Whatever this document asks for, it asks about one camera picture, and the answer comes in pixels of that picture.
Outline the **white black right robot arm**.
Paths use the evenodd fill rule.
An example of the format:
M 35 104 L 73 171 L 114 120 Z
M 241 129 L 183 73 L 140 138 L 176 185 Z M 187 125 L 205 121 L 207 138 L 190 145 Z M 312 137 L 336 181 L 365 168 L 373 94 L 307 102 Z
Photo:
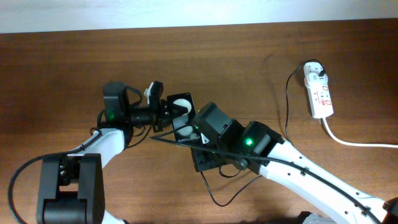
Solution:
M 396 198 L 384 201 L 348 185 L 264 123 L 242 126 L 209 102 L 192 125 L 209 140 L 206 150 L 217 162 L 287 187 L 336 223 L 397 223 Z

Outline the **black Samsung smartphone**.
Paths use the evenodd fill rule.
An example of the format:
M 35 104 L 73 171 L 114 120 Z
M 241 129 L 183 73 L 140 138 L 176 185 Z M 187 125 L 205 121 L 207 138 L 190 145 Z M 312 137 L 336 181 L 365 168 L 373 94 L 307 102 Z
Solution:
M 196 115 L 191 94 L 186 92 L 176 95 L 169 95 L 167 97 L 167 101 L 173 105 L 183 106 L 188 110 L 188 113 L 185 113 L 172 121 L 172 126 L 174 129 L 187 125 L 186 127 L 174 132 L 175 140 L 177 142 L 201 144 L 202 140 L 200 132 L 193 126 L 188 125 Z

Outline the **white USB charger plug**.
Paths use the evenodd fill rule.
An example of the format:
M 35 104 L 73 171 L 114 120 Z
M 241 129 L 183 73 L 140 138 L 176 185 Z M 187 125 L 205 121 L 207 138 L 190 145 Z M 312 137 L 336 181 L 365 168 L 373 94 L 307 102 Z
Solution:
M 320 73 L 308 73 L 305 74 L 305 86 L 307 88 L 313 88 L 315 86 L 327 85 L 328 84 L 328 76 L 324 71 Z

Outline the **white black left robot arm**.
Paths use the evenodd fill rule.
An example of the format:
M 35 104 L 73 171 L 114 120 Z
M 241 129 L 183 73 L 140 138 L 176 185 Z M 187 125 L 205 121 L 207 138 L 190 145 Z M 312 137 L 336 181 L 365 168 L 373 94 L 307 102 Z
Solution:
M 173 119 L 191 112 L 192 104 L 178 96 L 163 100 L 162 82 L 141 93 L 122 82 L 103 87 L 105 109 L 92 136 L 69 152 L 42 161 L 37 223 L 124 223 L 105 206 L 103 168 L 131 147 L 134 128 L 161 131 Z

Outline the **white power strip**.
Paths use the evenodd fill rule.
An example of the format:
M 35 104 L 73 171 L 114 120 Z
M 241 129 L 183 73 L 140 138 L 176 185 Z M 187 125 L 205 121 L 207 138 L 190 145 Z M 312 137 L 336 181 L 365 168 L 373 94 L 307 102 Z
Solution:
M 307 62 L 303 67 L 303 71 L 304 75 L 308 73 L 320 73 L 321 71 L 326 73 L 325 69 L 318 62 Z M 307 88 L 307 91 L 313 118 L 327 118 L 334 113 L 328 84 Z

